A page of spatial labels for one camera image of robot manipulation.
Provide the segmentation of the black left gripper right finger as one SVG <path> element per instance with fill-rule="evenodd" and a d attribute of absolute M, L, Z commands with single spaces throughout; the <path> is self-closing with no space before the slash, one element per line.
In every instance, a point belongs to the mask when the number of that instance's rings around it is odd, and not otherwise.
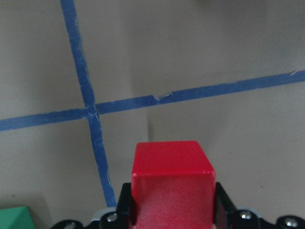
<path fill-rule="evenodd" d="M 237 208 L 220 182 L 215 185 L 213 224 L 216 229 L 236 229 Z"/>

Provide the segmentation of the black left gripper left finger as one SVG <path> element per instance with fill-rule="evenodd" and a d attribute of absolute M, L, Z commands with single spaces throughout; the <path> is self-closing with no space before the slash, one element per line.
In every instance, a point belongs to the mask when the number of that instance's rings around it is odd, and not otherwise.
<path fill-rule="evenodd" d="M 132 197 L 131 183 L 123 183 L 116 211 L 122 218 L 123 229 L 131 229 L 135 226 L 137 217 L 135 202 Z"/>

